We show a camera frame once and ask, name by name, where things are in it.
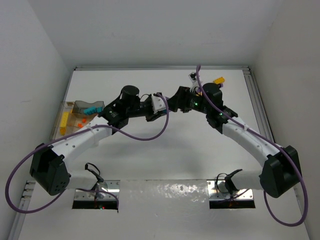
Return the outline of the teal 2x4 lego brick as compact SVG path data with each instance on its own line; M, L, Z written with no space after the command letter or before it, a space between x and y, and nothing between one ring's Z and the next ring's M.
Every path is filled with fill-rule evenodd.
M83 114L84 115L92 115L92 114L97 114L97 113L100 113L101 111L103 110L103 107L100 106L100 107L89 107L89 108L86 108L83 110Z

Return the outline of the yellow long lego plate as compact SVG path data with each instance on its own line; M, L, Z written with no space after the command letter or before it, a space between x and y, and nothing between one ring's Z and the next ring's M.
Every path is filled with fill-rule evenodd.
M68 123L70 113L68 111L65 111L62 113L61 120L60 120L60 128L66 128Z

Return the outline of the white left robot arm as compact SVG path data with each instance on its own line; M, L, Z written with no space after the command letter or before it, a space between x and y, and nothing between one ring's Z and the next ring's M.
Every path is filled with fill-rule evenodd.
M101 140L121 133L130 118L145 117L151 122L168 114L169 106L161 93L150 94L141 101L139 89L126 85L120 95L84 127L54 140L48 146L39 145L33 155L30 175L51 196L66 189L91 190L96 183L103 182L103 178L88 169L72 170L72 163L77 157L98 146Z

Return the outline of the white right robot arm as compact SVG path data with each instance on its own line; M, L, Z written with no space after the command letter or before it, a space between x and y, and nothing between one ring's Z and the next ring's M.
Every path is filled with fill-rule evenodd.
M238 114L223 103L221 85L203 85L206 96L198 95L189 87L180 86L167 102L172 112L191 110L203 113L208 124L222 135L234 140L261 165L262 170L237 169L224 178L223 190L230 194L241 189L264 190L278 198L299 183L295 168L300 169L298 152L292 146L273 146L266 140L245 129Z

